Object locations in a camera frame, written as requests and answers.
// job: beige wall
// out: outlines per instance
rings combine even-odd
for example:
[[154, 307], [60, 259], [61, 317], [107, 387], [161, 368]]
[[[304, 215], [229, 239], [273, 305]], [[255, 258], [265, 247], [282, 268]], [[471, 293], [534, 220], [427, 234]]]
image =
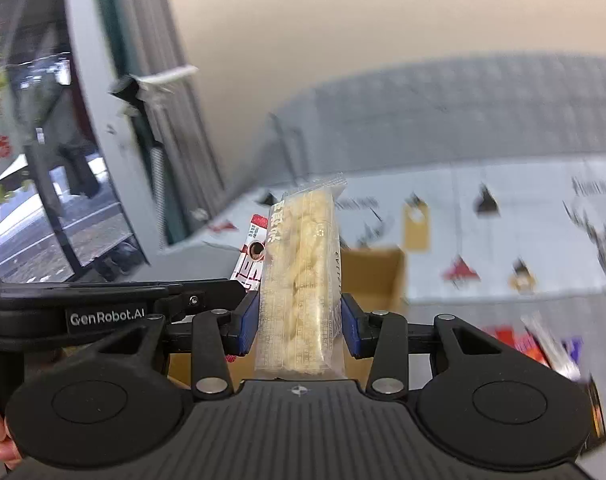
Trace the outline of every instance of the beige wall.
[[497, 50], [606, 54], [606, 0], [171, 0], [225, 176], [298, 90], [385, 64]]

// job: transparent snack package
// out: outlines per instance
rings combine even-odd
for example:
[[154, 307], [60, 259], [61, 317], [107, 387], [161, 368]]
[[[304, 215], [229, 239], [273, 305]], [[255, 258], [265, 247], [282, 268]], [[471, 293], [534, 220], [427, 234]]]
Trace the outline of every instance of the transparent snack package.
[[261, 279], [256, 377], [342, 378], [339, 176], [270, 208]]

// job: street outside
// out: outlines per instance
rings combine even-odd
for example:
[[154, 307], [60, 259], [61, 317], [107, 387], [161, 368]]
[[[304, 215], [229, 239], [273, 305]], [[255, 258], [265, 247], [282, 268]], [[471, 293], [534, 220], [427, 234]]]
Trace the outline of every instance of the street outside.
[[[130, 236], [130, 228], [122, 213], [92, 224], [70, 236], [70, 242], [81, 262], [89, 262], [105, 253], [116, 243]], [[2, 276], [7, 283], [62, 282], [72, 275], [72, 269], [54, 236], [48, 246], [37, 254], [17, 261], [16, 270]]]

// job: metal screw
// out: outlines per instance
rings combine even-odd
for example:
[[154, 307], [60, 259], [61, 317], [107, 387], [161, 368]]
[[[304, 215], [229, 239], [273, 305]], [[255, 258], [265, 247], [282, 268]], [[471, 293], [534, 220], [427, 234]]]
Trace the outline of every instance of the metal screw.
[[226, 388], [227, 382], [219, 377], [206, 377], [196, 383], [196, 389], [203, 394], [220, 394]]
[[397, 394], [403, 390], [403, 383], [392, 377], [383, 377], [372, 383], [372, 389], [379, 394]]

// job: glass door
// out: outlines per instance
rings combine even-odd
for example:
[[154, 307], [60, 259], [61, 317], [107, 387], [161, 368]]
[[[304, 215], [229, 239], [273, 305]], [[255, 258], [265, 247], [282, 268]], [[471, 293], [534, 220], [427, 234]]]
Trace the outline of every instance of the glass door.
[[0, 276], [114, 280], [143, 261], [94, 135], [64, 0], [0, 0]]

